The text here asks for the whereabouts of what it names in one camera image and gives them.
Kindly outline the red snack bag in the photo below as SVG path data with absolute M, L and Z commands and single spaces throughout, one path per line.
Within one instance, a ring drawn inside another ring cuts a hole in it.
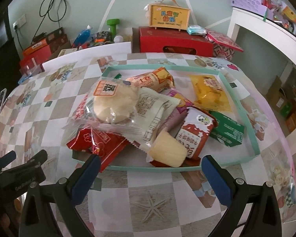
M 83 128 L 66 145 L 71 150 L 98 155 L 101 161 L 100 173 L 102 173 L 128 144 L 129 141 L 120 135 Z

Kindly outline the green snack pack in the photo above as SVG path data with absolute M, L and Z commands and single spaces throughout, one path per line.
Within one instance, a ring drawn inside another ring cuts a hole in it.
M 212 129 L 210 137 L 219 141 L 227 147 L 239 146 L 242 144 L 245 127 L 226 115 L 210 111 L 216 122 L 217 126 Z

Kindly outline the dark red milk snack pack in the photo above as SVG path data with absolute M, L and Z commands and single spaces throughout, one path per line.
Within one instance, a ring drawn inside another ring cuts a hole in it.
M 198 160 L 210 133 L 217 126 L 211 114 L 191 106 L 175 139 L 187 149 L 188 159 Z

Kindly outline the pale yellow jelly cup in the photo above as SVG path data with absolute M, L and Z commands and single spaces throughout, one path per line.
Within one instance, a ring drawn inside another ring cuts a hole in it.
M 156 167 L 180 167 L 187 157 L 187 149 L 166 130 L 162 130 L 147 152 Z

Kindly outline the round bun clear pack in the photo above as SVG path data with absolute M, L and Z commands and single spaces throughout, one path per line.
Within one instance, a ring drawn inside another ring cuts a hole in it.
M 90 128 L 118 135 L 140 134 L 140 89 L 130 81 L 101 76 L 68 119 L 65 129 Z

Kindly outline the pink swiss roll pack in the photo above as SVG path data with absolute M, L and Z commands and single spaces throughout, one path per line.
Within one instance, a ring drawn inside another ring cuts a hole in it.
M 168 116 L 168 118 L 160 125 L 158 133 L 160 133 L 164 128 L 166 128 L 167 131 L 170 131 L 178 124 L 180 124 L 187 115 L 188 107 L 194 105 L 193 102 L 188 100 L 184 95 L 182 95 L 174 88 L 166 89 L 161 93 L 179 99 L 180 103 Z

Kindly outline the yellow cake pack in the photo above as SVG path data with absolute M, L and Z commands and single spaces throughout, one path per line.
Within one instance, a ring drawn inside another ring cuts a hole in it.
M 196 96 L 193 101 L 196 107 L 207 111 L 232 112 L 225 91 L 213 75 L 190 75 L 189 78 Z

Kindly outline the white biscuit pack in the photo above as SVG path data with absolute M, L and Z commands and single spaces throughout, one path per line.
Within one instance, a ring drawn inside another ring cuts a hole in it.
M 142 87 L 136 104 L 135 127 L 123 136 L 138 149 L 148 152 L 159 127 L 166 121 L 180 100 Z

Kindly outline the orange swiss roll pack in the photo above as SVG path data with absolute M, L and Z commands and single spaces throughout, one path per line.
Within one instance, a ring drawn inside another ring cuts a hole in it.
M 166 70 L 165 67 L 159 67 L 154 71 L 132 76 L 130 78 L 127 78 L 126 80 L 132 82 L 135 86 L 139 88 L 150 88 L 157 93 L 160 93 L 165 89 L 175 87 L 174 78 Z

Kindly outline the black cabinet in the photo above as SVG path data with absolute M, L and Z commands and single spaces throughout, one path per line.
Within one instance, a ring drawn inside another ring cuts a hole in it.
M 14 39 L 10 39 L 0 47 L 0 92 L 6 88 L 9 95 L 19 85 L 20 78 L 20 57 Z

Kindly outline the teal-edged white tray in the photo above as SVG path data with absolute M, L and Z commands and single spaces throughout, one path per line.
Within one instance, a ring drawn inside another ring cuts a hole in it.
M 173 76 L 174 84 L 179 93 L 187 99 L 195 99 L 195 92 L 192 88 L 190 80 L 191 75 L 212 75 L 221 84 L 225 91 L 230 110 L 224 111 L 223 114 L 235 119 L 245 127 L 242 144 L 238 148 L 228 148 L 218 141 L 210 140 L 205 146 L 202 156 L 212 155 L 213 158 L 222 166 L 229 166 L 238 163 L 245 163 L 260 154 L 260 148 L 255 136 L 253 127 L 247 117 L 246 110 L 243 108 L 240 99 L 235 91 L 231 88 L 227 79 L 223 74 L 216 70 L 204 69 L 200 67 L 187 67 L 178 65 L 166 65 L 165 69 Z M 140 115 L 139 108 L 129 110 L 126 119 L 117 122 L 115 119 L 105 121 L 97 118 L 93 111 L 93 92 L 95 85 L 91 86 L 86 101 L 82 102 L 75 110 L 72 117 L 67 122 L 68 127 L 72 128 L 90 128 L 107 133 L 118 135 L 126 135 L 129 142 L 132 143 L 132 148 L 122 152 L 118 157 L 118 165 L 109 165 L 110 170 L 116 171 L 139 171 L 139 172 L 185 172 L 196 171 L 201 169 L 201 165 L 184 165 L 182 167 L 167 167 L 149 165 L 149 156 L 144 153 L 149 148 L 149 141 L 144 140 L 145 135 L 153 136 L 156 134 L 157 128 L 161 125 L 162 120 L 157 116 L 151 116 L 151 120 L 147 121 Z M 138 143 L 144 140 L 143 147 L 138 147 Z

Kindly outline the red patterned flat box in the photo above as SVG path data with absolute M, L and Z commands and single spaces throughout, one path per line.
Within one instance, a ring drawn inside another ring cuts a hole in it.
M 229 36 L 220 32 L 206 30 L 206 39 L 213 44 L 213 56 L 231 61 L 235 52 L 244 50 Z

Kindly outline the green dumbbell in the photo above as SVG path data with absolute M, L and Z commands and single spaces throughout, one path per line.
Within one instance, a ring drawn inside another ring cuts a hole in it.
M 111 39 L 114 40 L 116 36 L 116 26 L 120 24 L 119 19 L 108 19 L 106 24 L 110 27 Z

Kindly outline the red gift box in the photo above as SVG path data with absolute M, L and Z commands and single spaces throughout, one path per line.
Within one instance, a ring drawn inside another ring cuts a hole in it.
M 214 45 L 202 36 L 169 28 L 139 28 L 140 52 L 175 53 L 212 57 Z

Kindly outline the light blue wipes pack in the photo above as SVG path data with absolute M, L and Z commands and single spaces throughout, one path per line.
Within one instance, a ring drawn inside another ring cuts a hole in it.
M 207 34 L 207 30 L 200 25 L 190 25 L 186 31 L 189 35 L 205 36 Z

